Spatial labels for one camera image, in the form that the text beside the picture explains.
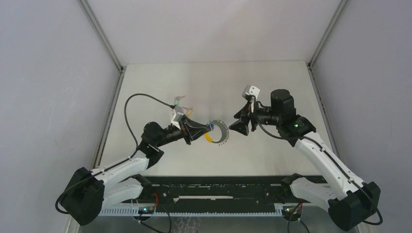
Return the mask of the right circuit board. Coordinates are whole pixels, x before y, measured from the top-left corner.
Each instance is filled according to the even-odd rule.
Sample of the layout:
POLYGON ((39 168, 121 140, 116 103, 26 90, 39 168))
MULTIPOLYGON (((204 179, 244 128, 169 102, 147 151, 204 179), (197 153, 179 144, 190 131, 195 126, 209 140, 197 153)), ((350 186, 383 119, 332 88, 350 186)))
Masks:
POLYGON ((296 210, 294 210, 293 208, 284 208, 282 210, 282 215, 284 217, 288 217, 292 215, 300 215, 301 212, 302 212, 302 209, 300 207, 298 207, 296 210))

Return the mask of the left circuit board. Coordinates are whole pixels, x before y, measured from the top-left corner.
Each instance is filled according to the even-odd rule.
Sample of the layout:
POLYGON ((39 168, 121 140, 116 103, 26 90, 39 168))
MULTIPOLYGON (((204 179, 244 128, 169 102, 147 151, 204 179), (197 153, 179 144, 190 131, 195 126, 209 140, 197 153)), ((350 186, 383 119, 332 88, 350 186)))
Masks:
POLYGON ((151 206, 144 206, 144 207, 139 207, 138 209, 138 215, 152 215, 155 212, 155 208, 151 206))

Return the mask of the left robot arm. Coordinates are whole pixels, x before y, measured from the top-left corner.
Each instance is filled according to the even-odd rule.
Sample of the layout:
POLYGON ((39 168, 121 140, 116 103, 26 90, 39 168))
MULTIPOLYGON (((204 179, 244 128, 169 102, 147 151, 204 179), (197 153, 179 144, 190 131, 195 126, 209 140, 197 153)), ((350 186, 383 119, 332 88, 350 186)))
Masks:
POLYGON ((147 202, 152 190, 135 176, 159 162, 164 155, 160 147, 180 139, 190 145, 212 131, 215 125, 213 121, 201 124, 186 116, 177 125, 171 124, 166 128, 156 122, 147 123, 141 142, 132 155, 102 168, 77 169, 56 200, 56 211, 72 216, 84 226, 109 206, 131 199, 147 202))

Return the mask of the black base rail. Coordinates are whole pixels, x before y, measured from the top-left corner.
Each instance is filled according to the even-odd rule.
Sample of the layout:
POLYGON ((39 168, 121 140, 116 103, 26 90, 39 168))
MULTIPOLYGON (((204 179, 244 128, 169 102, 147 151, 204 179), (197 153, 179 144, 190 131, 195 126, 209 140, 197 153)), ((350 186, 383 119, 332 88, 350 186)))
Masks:
POLYGON ((158 210, 217 212, 269 210, 300 199, 281 185, 285 176, 147 176, 149 185, 134 203, 158 210))

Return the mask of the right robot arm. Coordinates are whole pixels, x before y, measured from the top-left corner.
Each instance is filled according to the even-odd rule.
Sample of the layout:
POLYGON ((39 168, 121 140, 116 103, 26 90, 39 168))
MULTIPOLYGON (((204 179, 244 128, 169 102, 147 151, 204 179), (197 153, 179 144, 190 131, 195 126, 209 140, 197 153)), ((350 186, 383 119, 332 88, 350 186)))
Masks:
POLYGON ((300 174, 292 174, 283 181, 281 197, 287 202, 297 198, 325 210, 331 220, 343 231, 360 223, 369 223, 369 217, 383 216, 378 209, 381 190, 375 182, 366 183, 352 172, 325 144, 315 126, 296 112, 294 99, 286 89, 271 92, 270 106, 258 101, 260 90, 248 85, 242 92, 246 104, 234 115, 229 129, 248 135, 257 128, 275 126, 276 139, 287 141, 303 154, 320 172, 327 186, 309 181, 300 174))

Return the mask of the green tag key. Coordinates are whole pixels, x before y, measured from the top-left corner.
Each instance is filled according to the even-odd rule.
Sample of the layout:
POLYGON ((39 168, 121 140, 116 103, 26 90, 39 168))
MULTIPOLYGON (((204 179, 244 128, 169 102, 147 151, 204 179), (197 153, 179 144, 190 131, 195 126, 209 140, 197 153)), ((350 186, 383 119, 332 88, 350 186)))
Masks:
POLYGON ((176 96, 174 97, 174 105, 178 106, 179 102, 182 98, 184 98, 185 96, 176 96))

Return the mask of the circuit board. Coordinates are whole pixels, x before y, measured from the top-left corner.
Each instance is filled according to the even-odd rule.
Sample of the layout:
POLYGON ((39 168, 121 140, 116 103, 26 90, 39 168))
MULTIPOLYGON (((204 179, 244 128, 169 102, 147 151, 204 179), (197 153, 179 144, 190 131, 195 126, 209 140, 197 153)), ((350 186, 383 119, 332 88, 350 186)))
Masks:
POLYGON ((155 208, 151 206, 144 206, 144 207, 139 207, 138 209, 138 215, 152 215, 155 212, 155 208))
POLYGON ((288 217, 292 215, 300 215, 301 212, 302 212, 302 209, 300 207, 298 207, 296 210, 294 210, 293 208, 284 208, 282 210, 282 215, 284 217, 288 217))

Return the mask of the orange tag key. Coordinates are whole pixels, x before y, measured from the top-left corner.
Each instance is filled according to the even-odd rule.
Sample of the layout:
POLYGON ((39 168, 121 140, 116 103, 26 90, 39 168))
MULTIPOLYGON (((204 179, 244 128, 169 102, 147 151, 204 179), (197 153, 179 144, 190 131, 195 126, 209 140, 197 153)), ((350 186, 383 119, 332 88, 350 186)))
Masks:
POLYGON ((191 116, 193 113, 193 107, 183 107, 184 111, 185 111, 185 115, 187 117, 191 116))

